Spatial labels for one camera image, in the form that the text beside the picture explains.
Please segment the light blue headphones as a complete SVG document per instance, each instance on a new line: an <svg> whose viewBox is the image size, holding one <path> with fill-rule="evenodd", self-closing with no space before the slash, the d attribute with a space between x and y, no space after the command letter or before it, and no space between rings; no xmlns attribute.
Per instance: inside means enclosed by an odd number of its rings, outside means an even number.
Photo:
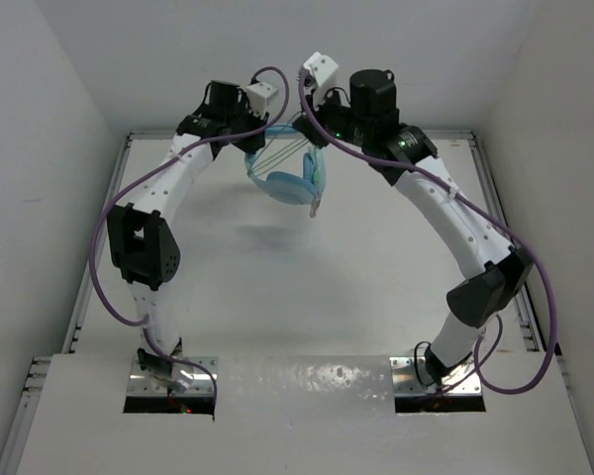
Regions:
<svg viewBox="0 0 594 475"><path fill-rule="evenodd" d="M257 153L245 154L247 177L267 196L283 204L308 206L309 216L317 216L323 200L327 169L324 151L308 145L302 158L302 172L295 175L276 170L276 167L304 147L308 141L288 124L279 124L266 130L270 141ZM281 137L295 137L295 140L268 158L262 158L263 152L273 140Z"/></svg>

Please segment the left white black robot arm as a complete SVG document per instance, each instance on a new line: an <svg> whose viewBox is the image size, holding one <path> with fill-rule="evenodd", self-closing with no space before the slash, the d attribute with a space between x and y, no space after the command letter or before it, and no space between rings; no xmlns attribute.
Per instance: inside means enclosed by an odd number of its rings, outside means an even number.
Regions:
<svg viewBox="0 0 594 475"><path fill-rule="evenodd" d="M131 290L142 330L138 350L141 369L171 378L182 341L164 300L181 263L171 224L191 185L225 146L224 136L240 135L237 146L257 151L276 87L253 80L241 87L212 81L201 105L178 125L164 170L143 185L126 205L107 217L111 259Z"/></svg>

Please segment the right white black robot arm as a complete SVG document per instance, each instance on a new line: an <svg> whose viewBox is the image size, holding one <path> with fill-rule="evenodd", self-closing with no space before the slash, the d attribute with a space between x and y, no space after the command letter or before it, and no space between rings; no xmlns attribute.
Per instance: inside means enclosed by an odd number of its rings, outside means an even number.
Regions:
<svg viewBox="0 0 594 475"><path fill-rule="evenodd" d="M534 261L455 186L428 135L401 121L391 71L355 72L346 102L335 76L320 66L300 71L296 129L317 147L333 144L367 162L427 220L463 278L447 292L448 315L424 353L423 373L438 386L471 357L490 318L521 291Z"/></svg>

